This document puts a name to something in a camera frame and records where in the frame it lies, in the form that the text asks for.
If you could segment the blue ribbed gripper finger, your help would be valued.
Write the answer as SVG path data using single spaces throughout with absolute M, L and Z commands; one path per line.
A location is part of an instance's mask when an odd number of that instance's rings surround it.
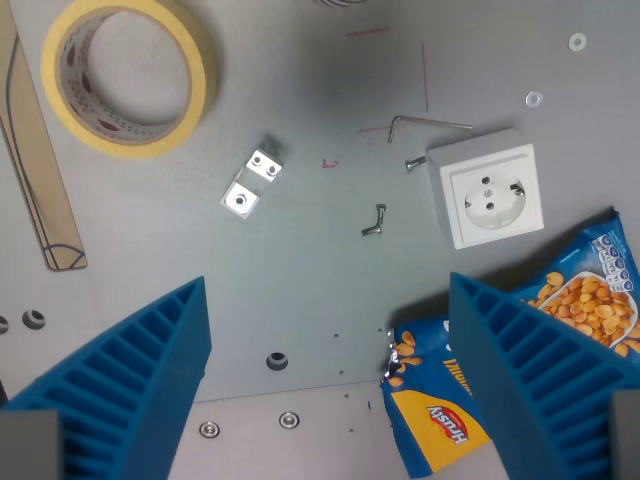
M 198 277 L 89 341 L 3 409 L 59 415 L 65 479 L 165 479 L 210 352 Z
M 630 361 L 507 293 L 450 277 L 449 343 L 511 479 L 610 479 L 612 396 Z

